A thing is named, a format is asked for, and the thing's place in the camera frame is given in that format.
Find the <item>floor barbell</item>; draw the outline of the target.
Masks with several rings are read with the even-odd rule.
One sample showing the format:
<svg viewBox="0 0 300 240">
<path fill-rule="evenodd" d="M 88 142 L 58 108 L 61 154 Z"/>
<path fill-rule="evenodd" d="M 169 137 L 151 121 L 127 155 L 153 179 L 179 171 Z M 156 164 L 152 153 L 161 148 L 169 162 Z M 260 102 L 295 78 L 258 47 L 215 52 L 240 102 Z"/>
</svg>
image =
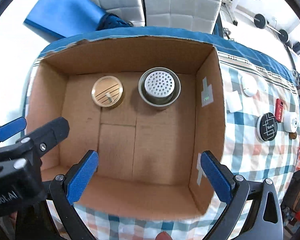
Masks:
<svg viewBox="0 0 300 240">
<path fill-rule="evenodd" d="M 287 31 L 284 29 L 277 30 L 275 27 L 272 27 L 268 21 L 266 20 L 265 16 L 262 14 L 256 14 L 254 17 L 254 25 L 259 29 L 270 28 L 272 31 L 275 31 L 278 34 L 279 40 L 284 44 L 288 44 L 290 39 Z"/>
</svg>

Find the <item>black small speaker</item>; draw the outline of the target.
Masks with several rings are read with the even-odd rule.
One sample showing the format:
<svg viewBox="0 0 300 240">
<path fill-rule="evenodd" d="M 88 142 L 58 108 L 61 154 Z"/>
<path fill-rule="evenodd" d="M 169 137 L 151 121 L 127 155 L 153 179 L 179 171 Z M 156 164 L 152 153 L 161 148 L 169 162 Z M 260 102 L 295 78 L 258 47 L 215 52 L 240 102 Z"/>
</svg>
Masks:
<svg viewBox="0 0 300 240">
<path fill-rule="evenodd" d="M 300 55 L 300 42 L 296 42 L 296 43 L 293 45 L 293 51 L 294 51 L 297 55 Z"/>
</svg>

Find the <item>silver perforated metal can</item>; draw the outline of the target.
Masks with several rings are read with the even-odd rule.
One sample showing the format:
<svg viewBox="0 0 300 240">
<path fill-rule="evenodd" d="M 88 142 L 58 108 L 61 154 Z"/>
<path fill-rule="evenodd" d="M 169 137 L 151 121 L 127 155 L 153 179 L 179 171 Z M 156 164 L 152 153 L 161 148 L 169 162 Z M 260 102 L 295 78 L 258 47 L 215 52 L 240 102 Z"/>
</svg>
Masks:
<svg viewBox="0 0 300 240">
<path fill-rule="evenodd" d="M 139 78 L 138 92 L 146 104 L 162 111 L 179 98 L 181 82 L 172 70 L 154 67 L 145 71 Z"/>
</svg>

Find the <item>white earbuds case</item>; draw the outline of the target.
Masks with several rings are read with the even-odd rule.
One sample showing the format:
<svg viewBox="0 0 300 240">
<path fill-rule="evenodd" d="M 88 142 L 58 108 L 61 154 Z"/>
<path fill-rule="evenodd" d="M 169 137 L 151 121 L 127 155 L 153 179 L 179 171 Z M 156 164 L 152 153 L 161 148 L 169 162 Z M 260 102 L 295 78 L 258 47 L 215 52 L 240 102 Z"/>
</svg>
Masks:
<svg viewBox="0 0 300 240">
<path fill-rule="evenodd" d="M 242 90 L 246 96 L 252 97 L 258 91 L 258 84 L 255 78 L 251 75 L 244 75 L 241 79 Z"/>
</svg>

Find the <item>red small card box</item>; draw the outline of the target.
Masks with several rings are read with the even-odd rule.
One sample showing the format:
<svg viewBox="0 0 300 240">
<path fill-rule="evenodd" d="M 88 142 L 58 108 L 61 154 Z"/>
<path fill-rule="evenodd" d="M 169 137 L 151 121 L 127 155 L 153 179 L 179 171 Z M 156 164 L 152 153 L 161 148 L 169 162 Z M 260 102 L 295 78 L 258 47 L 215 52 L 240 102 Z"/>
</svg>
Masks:
<svg viewBox="0 0 300 240">
<path fill-rule="evenodd" d="M 277 122 L 282 122 L 284 111 L 284 102 L 281 99 L 276 100 L 275 104 L 275 119 Z"/>
</svg>

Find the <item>black round tin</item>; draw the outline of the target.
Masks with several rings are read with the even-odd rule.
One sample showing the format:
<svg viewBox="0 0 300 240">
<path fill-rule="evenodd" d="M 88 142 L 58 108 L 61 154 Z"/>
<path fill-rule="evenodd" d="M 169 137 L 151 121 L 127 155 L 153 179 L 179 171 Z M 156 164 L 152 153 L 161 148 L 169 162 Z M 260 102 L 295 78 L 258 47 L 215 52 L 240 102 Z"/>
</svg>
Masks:
<svg viewBox="0 0 300 240">
<path fill-rule="evenodd" d="M 257 135 L 261 141 L 271 141 L 277 135 L 278 124 L 274 114 L 268 112 L 259 116 Z"/>
</svg>

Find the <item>open cardboard box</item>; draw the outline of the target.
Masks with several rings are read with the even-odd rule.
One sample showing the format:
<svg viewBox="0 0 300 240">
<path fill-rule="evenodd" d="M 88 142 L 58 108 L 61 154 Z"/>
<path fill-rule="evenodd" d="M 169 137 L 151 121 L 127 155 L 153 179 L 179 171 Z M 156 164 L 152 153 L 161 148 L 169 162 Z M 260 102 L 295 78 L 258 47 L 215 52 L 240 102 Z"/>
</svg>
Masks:
<svg viewBox="0 0 300 240">
<path fill-rule="evenodd" d="M 66 140 L 42 158 L 42 178 L 66 173 L 88 150 L 99 155 L 97 171 L 80 204 L 111 215 L 150 220 L 194 218 L 207 213 L 213 189 L 199 179 L 199 154 L 221 158 L 225 106 L 216 47 L 167 37 L 80 41 L 37 58 L 27 130 L 62 116 Z M 153 67 L 174 71 L 181 93 L 158 111 L 138 93 L 141 75 Z M 124 98 L 115 108 L 92 100 L 94 83 L 117 77 Z"/>
</svg>

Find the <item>dark blue knit fabric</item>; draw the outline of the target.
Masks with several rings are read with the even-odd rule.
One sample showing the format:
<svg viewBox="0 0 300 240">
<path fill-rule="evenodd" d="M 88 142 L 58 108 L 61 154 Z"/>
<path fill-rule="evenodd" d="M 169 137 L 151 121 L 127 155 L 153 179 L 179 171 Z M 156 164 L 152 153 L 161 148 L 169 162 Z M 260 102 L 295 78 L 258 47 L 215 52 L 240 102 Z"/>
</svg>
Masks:
<svg viewBox="0 0 300 240">
<path fill-rule="evenodd" d="M 126 22 L 115 14 L 106 13 L 100 19 L 96 31 L 104 29 L 113 29 L 113 28 L 128 28 L 133 27 L 134 25 L 131 22 Z"/>
</svg>

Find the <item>white round jar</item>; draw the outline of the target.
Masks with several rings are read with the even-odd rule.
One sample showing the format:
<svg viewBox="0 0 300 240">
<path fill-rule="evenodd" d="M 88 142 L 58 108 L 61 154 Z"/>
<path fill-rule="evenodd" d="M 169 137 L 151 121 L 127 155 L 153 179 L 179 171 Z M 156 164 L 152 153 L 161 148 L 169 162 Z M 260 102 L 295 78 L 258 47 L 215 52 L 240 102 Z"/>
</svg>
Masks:
<svg viewBox="0 0 300 240">
<path fill-rule="evenodd" d="M 298 115 L 296 112 L 285 112 L 284 113 L 284 131 L 288 133 L 295 133 L 298 128 Z"/>
</svg>

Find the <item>right grey padded chair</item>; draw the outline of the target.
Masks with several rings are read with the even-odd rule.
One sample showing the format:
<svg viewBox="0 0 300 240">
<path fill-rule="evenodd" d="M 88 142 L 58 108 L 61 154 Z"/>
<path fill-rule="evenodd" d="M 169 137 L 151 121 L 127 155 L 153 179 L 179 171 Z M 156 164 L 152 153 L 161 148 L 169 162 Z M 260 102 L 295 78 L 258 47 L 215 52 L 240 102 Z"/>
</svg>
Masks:
<svg viewBox="0 0 300 240">
<path fill-rule="evenodd" d="M 222 0 L 144 0 L 147 26 L 212 33 Z"/>
</svg>

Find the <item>checkered tablecloth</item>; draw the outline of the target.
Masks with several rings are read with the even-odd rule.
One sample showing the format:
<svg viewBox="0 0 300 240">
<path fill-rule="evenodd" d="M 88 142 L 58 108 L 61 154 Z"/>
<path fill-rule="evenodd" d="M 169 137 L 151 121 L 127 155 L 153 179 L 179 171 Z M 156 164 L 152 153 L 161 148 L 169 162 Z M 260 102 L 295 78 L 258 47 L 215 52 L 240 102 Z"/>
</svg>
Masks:
<svg viewBox="0 0 300 240">
<path fill-rule="evenodd" d="M 277 197 L 283 199 L 295 170 L 299 139 L 290 139 L 284 125 L 278 124 L 275 138 L 261 141 L 256 126 L 259 116 L 274 113 L 277 99 L 284 102 L 284 111 L 296 112 L 298 117 L 300 102 L 290 71 L 268 55 L 216 35 L 184 29 L 140 27 L 95 31 L 64 38 L 51 43 L 38 57 L 61 51 L 80 41 L 143 36 L 181 38 L 216 47 L 225 106 L 224 150 L 222 157 L 217 159 L 234 174 L 241 174 L 246 179 L 271 179 Z M 29 99 L 37 69 L 35 61 L 32 69 L 35 75 L 28 87 Z M 252 97 L 246 96 L 242 90 L 241 79 L 244 75 L 251 75 L 257 81 L 258 91 Z M 83 206 L 80 201 L 75 205 L 89 232 L 98 239 L 152 239 L 161 231 L 168 232 L 174 239 L 202 239 L 224 208 L 225 204 L 214 192 L 207 213 L 187 219 L 138 219 L 98 211 Z"/>
</svg>

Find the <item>blue folded mat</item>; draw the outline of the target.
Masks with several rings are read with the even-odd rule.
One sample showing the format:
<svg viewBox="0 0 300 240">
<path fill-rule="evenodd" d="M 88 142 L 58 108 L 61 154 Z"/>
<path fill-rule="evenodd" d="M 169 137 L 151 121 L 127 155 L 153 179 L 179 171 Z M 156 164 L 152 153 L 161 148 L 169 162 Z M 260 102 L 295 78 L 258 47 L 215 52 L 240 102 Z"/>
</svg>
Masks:
<svg viewBox="0 0 300 240">
<path fill-rule="evenodd" d="M 106 15 L 90 0 L 38 0 L 24 22 L 64 38 L 98 30 Z"/>
</svg>

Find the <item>small brown wooden object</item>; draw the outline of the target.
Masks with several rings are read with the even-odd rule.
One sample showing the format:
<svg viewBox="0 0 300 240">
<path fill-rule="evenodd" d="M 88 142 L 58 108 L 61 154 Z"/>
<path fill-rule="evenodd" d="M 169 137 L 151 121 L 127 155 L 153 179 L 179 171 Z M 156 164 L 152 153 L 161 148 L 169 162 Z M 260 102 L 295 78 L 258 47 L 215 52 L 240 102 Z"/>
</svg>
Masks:
<svg viewBox="0 0 300 240">
<path fill-rule="evenodd" d="M 291 132 L 291 133 L 289 133 L 289 137 L 292 140 L 296 139 L 297 138 L 297 132 L 294 132 L 294 133 Z"/>
</svg>

